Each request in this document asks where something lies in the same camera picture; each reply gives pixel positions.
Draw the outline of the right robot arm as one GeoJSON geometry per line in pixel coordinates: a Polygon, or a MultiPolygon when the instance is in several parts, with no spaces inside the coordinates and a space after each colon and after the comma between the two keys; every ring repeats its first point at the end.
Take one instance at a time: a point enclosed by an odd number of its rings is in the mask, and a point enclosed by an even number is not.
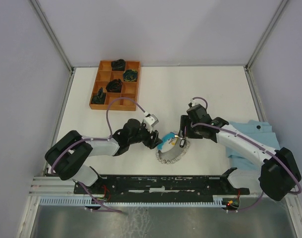
{"type": "Polygon", "coordinates": [[[282,200],[288,193],[302,192],[302,177],[289,149],[266,146],[241,133],[228,121],[220,117],[212,119],[199,103],[190,102],[188,106],[180,122],[183,138],[208,139],[238,152],[259,168],[259,187],[275,201],[282,200]]]}

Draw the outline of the black tag key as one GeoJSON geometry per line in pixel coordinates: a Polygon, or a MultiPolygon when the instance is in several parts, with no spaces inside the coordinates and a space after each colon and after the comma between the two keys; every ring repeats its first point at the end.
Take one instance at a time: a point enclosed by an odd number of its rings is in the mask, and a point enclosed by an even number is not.
{"type": "Polygon", "coordinates": [[[180,148],[184,148],[186,141],[184,139],[181,139],[180,141],[180,148]]]}

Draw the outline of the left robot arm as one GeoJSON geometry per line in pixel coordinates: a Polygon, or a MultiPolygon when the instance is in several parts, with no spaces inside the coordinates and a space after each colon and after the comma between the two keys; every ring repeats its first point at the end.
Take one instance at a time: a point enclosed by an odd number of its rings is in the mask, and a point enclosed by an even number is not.
{"type": "Polygon", "coordinates": [[[153,130],[157,123],[154,115],[148,115],[142,122],[129,119],[111,138],[85,137],[72,130],[46,152],[45,160],[61,180],[72,179],[85,185],[90,193],[98,193],[102,181],[94,169],[84,165],[86,159],[101,155],[120,156],[130,145],[137,143],[154,149],[162,143],[158,131],[153,130]]]}

